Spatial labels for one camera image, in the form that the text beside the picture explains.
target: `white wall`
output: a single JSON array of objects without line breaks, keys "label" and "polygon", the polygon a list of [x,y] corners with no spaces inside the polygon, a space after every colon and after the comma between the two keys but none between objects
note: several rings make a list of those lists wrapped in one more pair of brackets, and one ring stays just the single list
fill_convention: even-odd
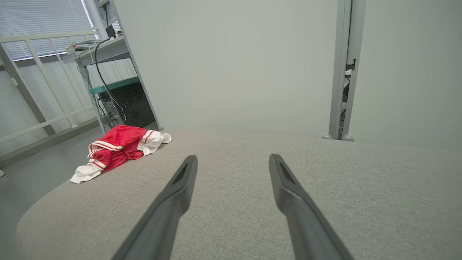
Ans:
[{"label": "white wall", "polygon": [[[64,66],[67,74],[69,75],[70,81],[77,88],[77,95],[79,95],[80,99],[84,102],[83,105],[79,101],[75,91],[72,89],[71,82],[67,79],[61,64],[59,62],[49,62],[44,63],[44,66],[48,73],[52,75],[52,84],[57,86],[58,92],[56,93],[56,96],[63,100],[64,105],[67,106],[69,111],[76,111],[91,105],[90,98],[87,94],[88,91],[86,90],[82,76],[78,72],[77,66],[74,62],[64,64]],[[130,59],[106,62],[99,64],[98,66],[100,67],[101,74],[103,75],[106,83],[136,77],[136,72]],[[89,66],[88,69],[92,85],[95,87],[102,86],[103,83],[99,78],[94,65]],[[36,98],[39,106],[43,109],[47,119],[51,120],[64,115],[64,112],[60,109],[58,102],[53,97],[53,94],[43,78],[38,66],[33,65],[22,67],[19,68],[19,70],[24,76],[32,95]],[[0,122],[2,122],[0,124],[0,138],[26,129],[20,118],[23,119],[27,127],[32,127],[38,124],[33,113],[19,94],[17,88],[11,82],[6,71],[0,72],[0,88],[5,92],[6,96],[10,99],[12,105],[16,108],[20,115],[18,117],[15,114],[3,93],[0,92]],[[77,124],[79,124],[94,117],[95,113],[91,110],[76,115],[73,119]],[[52,127],[55,132],[59,132],[69,128],[70,124],[66,119],[52,124]],[[0,143],[0,156],[36,142],[44,137],[47,137],[47,134],[43,129],[39,129],[14,138],[10,141]]]},{"label": "white wall", "polygon": [[462,1],[368,1],[349,135],[462,149]]},{"label": "white wall", "polygon": [[328,132],[337,1],[114,3],[166,130]]}]

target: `baseboard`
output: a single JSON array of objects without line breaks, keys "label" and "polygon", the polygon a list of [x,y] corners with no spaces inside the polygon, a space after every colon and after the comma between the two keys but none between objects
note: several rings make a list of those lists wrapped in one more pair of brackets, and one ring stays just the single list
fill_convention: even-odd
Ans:
[{"label": "baseboard", "polygon": [[32,155],[41,152],[50,146],[62,143],[65,140],[69,140],[74,136],[78,136],[98,126],[98,121],[96,118],[93,118],[80,123],[76,128],[68,128],[54,135],[48,136],[40,141],[24,146],[4,156],[0,156],[0,169],[5,169],[6,167],[13,165],[20,160],[31,157]]}]

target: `red fabric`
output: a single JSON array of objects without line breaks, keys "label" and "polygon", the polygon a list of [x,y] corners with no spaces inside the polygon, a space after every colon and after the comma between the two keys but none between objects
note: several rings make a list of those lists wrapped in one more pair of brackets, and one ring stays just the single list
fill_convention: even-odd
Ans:
[{"label": "red fabric", "polygon": [[128,160],[135,160],[143,156],[143,152],[137,149],[138,143],[148,130],[128,126],[118,125],[111,129],[103,138],[97,141],[108,142],[114,146],[122,146],[120,151],[111,151],[107,145],[93,143],[101,148],[105,148],[92,153],[91,158],[99,160],[106,165],[101,173],[110,171]]}]

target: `green tray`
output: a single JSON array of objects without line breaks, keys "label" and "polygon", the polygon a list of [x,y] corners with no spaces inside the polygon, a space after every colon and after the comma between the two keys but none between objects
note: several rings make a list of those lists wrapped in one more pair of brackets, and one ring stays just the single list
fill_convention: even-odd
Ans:
[{"label": "green tray", "polygon": [[[111,90],[111,89],[116,89],[116,88],[125,87],[128,85],[132,85],[139,81],[140,79],[138,77],[134,77],[134,78],[126,79],[126,80],[117,81],[117,82],[108,84],[107,86],[108,86],[108,89]],[[104,86],[94,87],[94,88],[89,89],[88,92],[92,95],[98,94],[98,93],[106,92],[106,88]]]}]

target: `desk leg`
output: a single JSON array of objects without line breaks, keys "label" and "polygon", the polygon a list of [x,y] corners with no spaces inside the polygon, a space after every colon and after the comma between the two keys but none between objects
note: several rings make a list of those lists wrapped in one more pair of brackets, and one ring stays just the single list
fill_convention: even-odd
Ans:
[{"label": "desk leg", "polygon": [[92,95],[88,89],[91,89],[92,86],[91,86],[91,82],[90,82],[90,75],[88,74],[88,69],[86,67],[84,67],[82,65],[82,63],[76,61],[77,63],[77,66],[79,67],[79,70],[82,74],[82,79],[84,80],[84,84],[85,86],[87,87],[87,93],[88,93],[88,96],[90,97],[90,103],[91,105],[93,106],[93,110],[95,111],[95,114],[96,114],[96,118],[98,119],[98,124],[99,124],[99,127],[101,128],[101,131],[103,132],[103,135],[106,134],[106,131],[104,130],[104,125],[103,123],[101,122],[101,117],[99,116],[99,110],[98,110],[98,107],[97,105],[95,105],[95,103],[97,104],[97,100],[96,98],[94,97],[94,95]]}]

